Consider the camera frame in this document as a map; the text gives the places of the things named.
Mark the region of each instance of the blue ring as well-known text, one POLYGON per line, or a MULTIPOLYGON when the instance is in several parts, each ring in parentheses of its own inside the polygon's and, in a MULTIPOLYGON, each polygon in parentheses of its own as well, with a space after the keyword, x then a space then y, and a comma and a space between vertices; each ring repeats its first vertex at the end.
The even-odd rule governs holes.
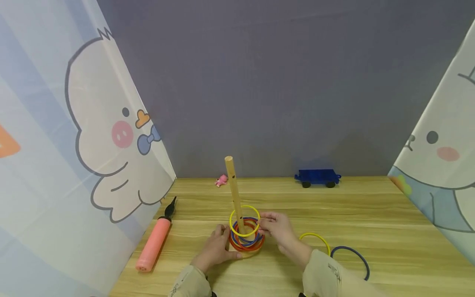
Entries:
POLYGON ((364 258, 360 253, 358 253, 356 250, 354 250, 354 249, 352 249, 352 248, 349 248, 349 247, 346 247, 346 246, 335 247, 335 248, 332 250, 332 252, 330 253, 330 257, 333 258, 333 254, 335 253, 335 251, 337 251, 337 250, 339 250, 339 249, 347 249, 347 250, 352 251, 352 252, 355 253, 356 255, 358 255, 358 257, 360 257, 360 259, 363 260, 364 266, 366 266, 366 276, 364 277, 364 280, 370 279, 370 266, 368 265, 368 262, 366 262, 365 258, 364 258))
MULTIPOLYGON (((252 219, 252 221, 254 223, 257 223, 257 219, 256 218, 253 218, 253 217, 244 217, 244 219, 252 219)), ((238 222, 234 222, 233 224, 233 228, 234 230, 236 230, 236 225, 238 224, 238 222)), ((258 242, 259 240, 261 240, 261 237, 262 235, 261 234, 257 234, 257 236, 254 238, 254 240, 247 240, 247 239, 244 239, 242 237, 239 237, 242 241, 244 242, 247 242, 247 243, 243 243, 243 247, 250 247, 252 246, 253 244, 255 244, 256 242, 258 242)), ((236 243, 237 245, 239 245, 239 243, 236 241, 236 239, 234 238, 234 236, 231 236, 231 238, 233 239, 234 243, 236 243)))

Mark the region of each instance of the cartoon print curtain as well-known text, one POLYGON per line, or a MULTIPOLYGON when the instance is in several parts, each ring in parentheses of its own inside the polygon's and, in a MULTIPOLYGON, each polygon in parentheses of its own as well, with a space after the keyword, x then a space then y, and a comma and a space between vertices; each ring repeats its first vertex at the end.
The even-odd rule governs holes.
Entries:
POLYGON ((475 265, 474 115, 472 25, 389 177, 475 265))
POLYGON ((175 173, 95 1, 0 2, 0 296, 106 296, 175 173))

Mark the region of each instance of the orange cartoon shape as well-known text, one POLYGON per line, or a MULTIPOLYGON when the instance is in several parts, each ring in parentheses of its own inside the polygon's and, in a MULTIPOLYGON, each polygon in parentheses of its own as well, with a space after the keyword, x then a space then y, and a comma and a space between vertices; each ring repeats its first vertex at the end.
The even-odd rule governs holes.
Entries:
POLYGON ((137 118, 138 120, 137 122, 135 122, 135 127, 137 127, 137 129, 142 128, 146 123, 150 121, 150 116, 141 109, 139 109, 139 111, 137 112, 137 118))
POLYGON ((0 125, 0 158, 8 157, 20 151, 20 145, 0 125))
POLYGON ((409 197, 409 195, 412 194, 412 188, 406 183, 404 176, 390 176, 389 179, 404 193, 404 195, 409 197))

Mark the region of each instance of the wooden table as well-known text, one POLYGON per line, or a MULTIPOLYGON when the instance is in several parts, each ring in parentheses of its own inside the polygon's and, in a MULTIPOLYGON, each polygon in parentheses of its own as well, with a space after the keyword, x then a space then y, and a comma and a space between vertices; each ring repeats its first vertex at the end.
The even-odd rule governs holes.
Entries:
MULTIPOLYGON (((333 189, 303 189, 291 178, 240 178, 238 184, 243 204, 286 213, 297 234, 316 232, 331 247, 346 245, 359 251, 370 265, 370 282, 389 296, 475 296, 475 268, 385 176, 344 177, 333 189)), ((163 205, 174 196, 173 226, 154 272, 141 274, 134 268, 155 224, 152 221, 110 296, 167 296, 182 268, 233 210, 229 187, 217 188, 213 179, 178 179, 163 205)), ((163 211, 161 207, 155 218, 163 211)), ((304 240, 325 251, 317 238, 304 240)), ((364 276, 357 256, 343 250, 335 259, 364 276)), ((215 267, 209 281, 218 297, 249 292, 296 297, 302 291, 301 275, 272 239, 266 239, 259 254, 215 267)))

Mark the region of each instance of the blue bow tie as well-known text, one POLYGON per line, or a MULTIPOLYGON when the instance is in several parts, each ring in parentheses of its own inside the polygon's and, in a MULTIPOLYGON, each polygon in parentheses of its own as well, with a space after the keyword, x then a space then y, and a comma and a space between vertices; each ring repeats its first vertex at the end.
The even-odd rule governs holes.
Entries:
POLYGON ((160 141, 160 135, 158 135, 155 125, 152 125, 150 128, 150 135, 142 134, 137 139, 137 147, 142 155, 145 156, 148 154, 150 147, 152 146, 152 141, 160 141))

